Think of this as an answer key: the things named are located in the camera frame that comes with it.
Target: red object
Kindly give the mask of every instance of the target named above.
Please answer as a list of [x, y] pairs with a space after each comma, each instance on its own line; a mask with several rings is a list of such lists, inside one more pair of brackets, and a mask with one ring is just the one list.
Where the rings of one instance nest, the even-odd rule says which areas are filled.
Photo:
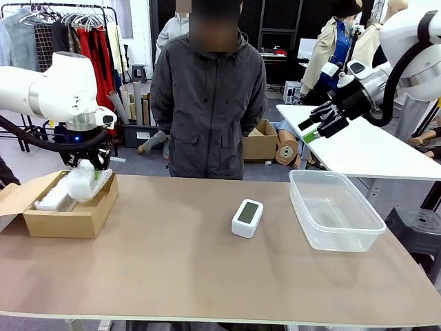
[[282, 55], [285, 55], [285, 56], [288, 55], [284, 50], [277, 50], [277, 51], [274, 52], [274, 54], [282, 54]]
[[[99, 106], [109, 108], [114, 111], [112, 102], [107, 98], [111, 91], [115, 90], [112, 66], [110, 63], [109, 49], [105, 41], [104, 31], [93, 29], [86, 31], [84, 28], [77, 30], [81, 53], [90, 59], [94, 67], [96, 87], [96, 102]], [[110, 134], [115, 134], [115, 130], [108, 130]]]

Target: box flap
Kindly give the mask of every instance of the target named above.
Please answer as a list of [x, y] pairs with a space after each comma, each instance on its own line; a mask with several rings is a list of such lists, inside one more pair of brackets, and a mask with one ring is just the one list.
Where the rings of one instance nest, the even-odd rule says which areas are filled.
[[24, 183], [21, 186], [8, 185], [0, 195], [0, 216], [21, 214], [34, 202], [38, 195], [49, 186], [62, 171], [48, 174]]

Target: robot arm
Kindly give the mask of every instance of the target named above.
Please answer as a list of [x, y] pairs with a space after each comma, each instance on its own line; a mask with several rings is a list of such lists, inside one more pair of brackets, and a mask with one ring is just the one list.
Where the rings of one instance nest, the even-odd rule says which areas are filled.
[[[422, 101], [441, 96], [440, 36], [441, 12], [403, 10], [390, 18], [380, 33], [388, 63], [372, 69], [350, 61], [349, 74], [330, 70], [331, 64], [327, 63], [323, 70], [338, 74], [338, 88], [329, 94], [331, 101], [315, 109], [299, 125], [306, 130], [312, 123], [320, 123], [317, 131], [305, 136], [306, 140], [332, 137], [349, 125], [347, 119], [359, 116], [365, 116], [375, 126], [387, 125], [392, 119], [397, 88]], [[375, 109], [382, 109], [381, 119], [371, 114]]]
[[100, 146], [107, 136], [102, 128], [112, 129], [116, 115], [96, 103], [96, 79], [87, 57], [58, 52], [46, 72], [0, 67], [0, 77], [0, 109], [66, 122], [76, 139], [67, 144], [42, 141], [3, 117], [0, 126], [32, 145], [59, 152], [68, 166], [89, 159], [97, 170], [108, 167], [110, 151]]

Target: gray stool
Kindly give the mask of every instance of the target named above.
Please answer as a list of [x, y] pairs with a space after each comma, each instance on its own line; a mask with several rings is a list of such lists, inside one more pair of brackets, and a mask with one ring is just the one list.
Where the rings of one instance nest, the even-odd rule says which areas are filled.
[[147, 74], [145, 73], [144, 65], [134, 64], [132, 66], [132, 81], [147, 83]]
[[424, 268], [432, 283], [441, 269], [441, 217], [425, 209], [394, 208], [386, 218], [387, 227]]

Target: yellow garment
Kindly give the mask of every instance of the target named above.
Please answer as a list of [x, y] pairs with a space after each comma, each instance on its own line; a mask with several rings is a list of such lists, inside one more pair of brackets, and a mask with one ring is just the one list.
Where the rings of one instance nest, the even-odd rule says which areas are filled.
[[353, 60], [363, 63], [365, 66], [372, 66], [373, 56], [380, 46], [381, 24], [373, 24], [357, 40], [353, 50]]
[[110, 22], [107, 24], [107, 34], [110, 42], [110, 54], [112, 55], [115, 69], [119, 74], [122, 74], [123, 71], [127, 71], [127, 59], [125, 58], [125, 49], [123, 40], [121, 38], [121, 30], [115, 22]]
[[329, 58], [334, 55], [337, 44], [337, 21], [331, 18], [324, 28], [322, 33], [317, 38], [317, 43], [314, 46], [311, 60], [308, 68], [306, 68], [303, 76], [301, 94], [307, 94], [317, 84], [323, 66], [328, 62]]

